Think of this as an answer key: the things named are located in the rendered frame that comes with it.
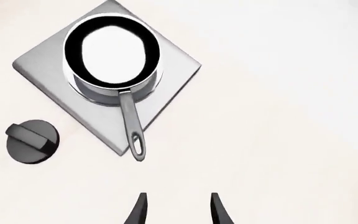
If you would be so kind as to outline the flat square stove plate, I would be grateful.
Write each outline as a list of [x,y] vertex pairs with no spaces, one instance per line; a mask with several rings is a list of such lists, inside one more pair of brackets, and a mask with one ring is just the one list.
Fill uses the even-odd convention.
[[[95,93],[70,75],[63,60],[63,40],[71,25],[52,35],[12,63],[24,78],[110,147],[119,156],[127,143],[117,96]],[[200,69],[201,64],[160,33],[162,74],[134,93],[140,124],[147,129]]]

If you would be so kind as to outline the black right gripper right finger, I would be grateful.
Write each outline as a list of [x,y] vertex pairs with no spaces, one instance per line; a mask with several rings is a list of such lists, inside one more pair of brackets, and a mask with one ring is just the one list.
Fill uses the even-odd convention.
[[213,224],[234,224],[216,192],[211,194],[210,210]]

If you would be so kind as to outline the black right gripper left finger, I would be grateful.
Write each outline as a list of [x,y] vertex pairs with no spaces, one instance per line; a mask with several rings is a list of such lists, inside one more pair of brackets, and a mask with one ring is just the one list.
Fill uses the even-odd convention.
[[139,194],[139,197],[125,220],[124,224],[145,224],[147,218],[147,210],[148,210],[148,200],[147,194],[142,192]]

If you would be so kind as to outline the round black stove knob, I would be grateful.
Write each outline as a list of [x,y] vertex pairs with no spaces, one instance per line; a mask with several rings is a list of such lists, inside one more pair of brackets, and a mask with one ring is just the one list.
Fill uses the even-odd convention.
[[22,164],[39,164],[53,156],[60,144],[57,129],[47,121],[33,119],[20,124],[11,124],[6,148],[15,161]]

